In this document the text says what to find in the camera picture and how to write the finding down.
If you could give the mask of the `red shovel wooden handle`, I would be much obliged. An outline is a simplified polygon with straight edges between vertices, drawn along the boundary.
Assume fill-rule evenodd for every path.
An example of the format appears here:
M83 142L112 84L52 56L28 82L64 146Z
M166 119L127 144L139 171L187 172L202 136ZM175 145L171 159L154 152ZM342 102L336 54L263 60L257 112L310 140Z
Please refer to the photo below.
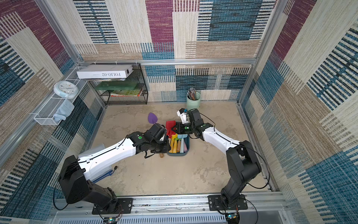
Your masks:
M176 125L176 121L175 120L171 120L171 121L167 121L166 122L166 129L167 129L167 136L168 138L172 138L173 135L175 135L176 133L172 130L172 128Z

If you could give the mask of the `light blue trowel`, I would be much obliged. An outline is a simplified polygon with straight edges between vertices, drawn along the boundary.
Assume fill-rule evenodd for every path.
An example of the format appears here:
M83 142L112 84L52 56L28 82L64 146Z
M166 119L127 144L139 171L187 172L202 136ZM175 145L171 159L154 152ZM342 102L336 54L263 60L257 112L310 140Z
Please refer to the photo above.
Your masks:
M180 154L184 153L184 141L185 141L185 138L187 138L187 137L188 137L187 134L179 134L178 135L178 140L181 140Z

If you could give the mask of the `yellow shovel blue tip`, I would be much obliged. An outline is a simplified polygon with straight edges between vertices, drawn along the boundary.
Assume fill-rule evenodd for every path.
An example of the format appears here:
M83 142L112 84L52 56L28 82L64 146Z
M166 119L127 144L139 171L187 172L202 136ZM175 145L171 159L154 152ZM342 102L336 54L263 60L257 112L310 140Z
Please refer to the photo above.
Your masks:
M170 147L171 147L171 149L170 149L169 153L172 153L172 154L173 154L173 152L172 152L173 142L174 142L174 140L177 139L177 137L178 137L177 134L172 135L172 137L171 137L171 142L170 142Z

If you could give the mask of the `green trowel yellow handle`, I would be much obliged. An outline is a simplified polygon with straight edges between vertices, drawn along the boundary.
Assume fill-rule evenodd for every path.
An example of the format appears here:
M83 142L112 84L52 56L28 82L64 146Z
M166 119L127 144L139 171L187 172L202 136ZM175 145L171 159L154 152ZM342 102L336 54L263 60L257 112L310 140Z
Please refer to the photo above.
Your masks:
M172 152L173 152L174 154L177 153L177 145L178 145L178 140L174 140L174 142L173 142L173 148L172 148Z

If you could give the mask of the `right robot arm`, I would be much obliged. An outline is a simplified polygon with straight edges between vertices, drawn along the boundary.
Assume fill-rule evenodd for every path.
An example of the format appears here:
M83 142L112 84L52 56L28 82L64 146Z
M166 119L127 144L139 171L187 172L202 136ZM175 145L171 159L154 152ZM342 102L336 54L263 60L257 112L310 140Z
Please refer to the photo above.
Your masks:
M219 211L247 209L248 200L242 191L262 171L258 154L252 149L251 143L226 136L216 129L213 121L205 123L202 118L204 115L198 109L182 108L177 115L181 122L177 122L172 131L177 134L194 134L226 155L230 179L221 190L220 199L213 200L211 204Z

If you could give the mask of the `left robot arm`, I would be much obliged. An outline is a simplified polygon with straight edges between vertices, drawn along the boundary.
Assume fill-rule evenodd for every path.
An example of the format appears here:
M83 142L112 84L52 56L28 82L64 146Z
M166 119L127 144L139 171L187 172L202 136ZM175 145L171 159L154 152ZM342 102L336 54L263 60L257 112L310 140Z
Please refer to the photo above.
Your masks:
M167 153L170 144L165 126L155 123L146 132L133 132L118 143L99 152L65 159L59 176L59 184L67 204L86 201L104 212L113 214L119 210L114 191L93 183L92 179L116 162L142 152L152 155Z

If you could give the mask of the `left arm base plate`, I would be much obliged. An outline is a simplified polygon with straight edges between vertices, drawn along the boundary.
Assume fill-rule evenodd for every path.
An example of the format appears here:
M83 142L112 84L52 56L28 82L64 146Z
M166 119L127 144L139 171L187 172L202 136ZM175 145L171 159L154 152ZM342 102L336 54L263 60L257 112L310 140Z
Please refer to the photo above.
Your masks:
M130 214L133 205L133 198L118 198L105 208L94 205L92 215L108 215L108 214Z

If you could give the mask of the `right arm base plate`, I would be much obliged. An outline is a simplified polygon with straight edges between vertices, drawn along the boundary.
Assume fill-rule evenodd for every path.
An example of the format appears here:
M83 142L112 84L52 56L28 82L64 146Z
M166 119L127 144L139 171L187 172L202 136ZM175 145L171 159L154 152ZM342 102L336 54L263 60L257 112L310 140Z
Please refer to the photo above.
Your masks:
M208 205L211 211L247 210L247 200L243 194L227 199L223 195L209 195Z

